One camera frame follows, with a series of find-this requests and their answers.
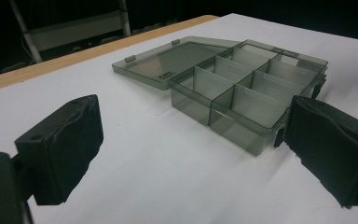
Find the box lid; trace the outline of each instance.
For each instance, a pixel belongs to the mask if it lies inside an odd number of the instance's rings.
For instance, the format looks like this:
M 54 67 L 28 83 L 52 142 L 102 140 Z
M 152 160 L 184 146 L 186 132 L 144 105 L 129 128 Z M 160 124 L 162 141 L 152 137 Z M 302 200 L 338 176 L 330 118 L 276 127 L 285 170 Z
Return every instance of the box lid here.
M 113 63 L 113 70 L 160 90 L 170 87 L 170 79 L 240 41 L 188 36 Z

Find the plastic storage box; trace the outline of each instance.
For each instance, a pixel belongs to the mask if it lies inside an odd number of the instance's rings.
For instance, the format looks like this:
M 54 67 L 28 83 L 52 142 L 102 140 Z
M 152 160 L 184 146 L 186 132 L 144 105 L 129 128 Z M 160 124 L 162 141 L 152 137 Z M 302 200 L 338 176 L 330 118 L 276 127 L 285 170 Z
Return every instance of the plastic storage box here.
M 175 108 L 257 156 L 284 126 L 293 96 L 316 97 L 326 65 L 253 40 L 187 37 L 113 68 L 162 90 L 171 87 Z

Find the wooden table edge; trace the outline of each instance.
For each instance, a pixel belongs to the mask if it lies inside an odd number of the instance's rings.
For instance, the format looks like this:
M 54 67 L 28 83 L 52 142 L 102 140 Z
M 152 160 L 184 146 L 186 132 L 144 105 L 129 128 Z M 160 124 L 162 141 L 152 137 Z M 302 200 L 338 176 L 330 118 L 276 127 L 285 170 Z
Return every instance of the wooden table edge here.
M 39 77 L 47 73 L 62 69 L 66 66 L 81 63 L 86 60 L 110 53 L 112 51 L 123 49 L 128 46 L 144 42 L 146 40 L 156 38 L 162 35 L 167 35 L 176 31 L 183 30 L 188 27 L 192 27 L 198 24 L 202 24 L 206 21 L 212 21 L 218 17 L 213 15 L 204 15 L 188 21 L 177 22 L 172 25 L 164 26 L 156 30 L 145 32 L 139 35 L 133 35 L 127 38 L 119 39 L 117 41 L 107 43 L 92 49 L 85 49 L 76 53 L 62 56 L 57 59 L 45 61 L 42 63 L 34 64 L 28 67 L 24 67 L 18 70 L 7 72 L 0 75 L 0 89 L 28 80 L 34 77 Z

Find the white tabletop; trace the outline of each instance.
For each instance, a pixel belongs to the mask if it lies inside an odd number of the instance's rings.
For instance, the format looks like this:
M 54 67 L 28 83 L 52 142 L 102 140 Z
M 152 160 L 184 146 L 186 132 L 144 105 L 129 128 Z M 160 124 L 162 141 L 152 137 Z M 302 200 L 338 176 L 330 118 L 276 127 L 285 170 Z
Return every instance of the white tabletop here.
M 189 35 L 253 39 L 329 62 L 318 99 L 358 119 L 358 40 L 227 15 L 0 89 L 0 151 L 66 102 L 97 94 L 104 141 L 68 202 L 37 206 L 42 223 L 358 223 L 290 151 L 255 158 L 171 105 L 160 91 L 115 74 L 112 63 Z

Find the chair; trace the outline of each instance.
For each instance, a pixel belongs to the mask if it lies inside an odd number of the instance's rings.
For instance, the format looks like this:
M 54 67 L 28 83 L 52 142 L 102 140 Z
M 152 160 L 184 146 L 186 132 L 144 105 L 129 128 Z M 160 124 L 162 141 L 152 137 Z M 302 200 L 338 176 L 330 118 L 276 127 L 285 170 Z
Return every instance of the chair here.
M 16 1 L 9 0 L 9 2 L 36 63 L 43 62 L 40 56 L 41 50 L 56 48 L 120 29 L 123 30 L 124 36 L 131 35 L 126 0 L 118 0 L 119 10 L 114 12 L 33 30 L 28 30 Z

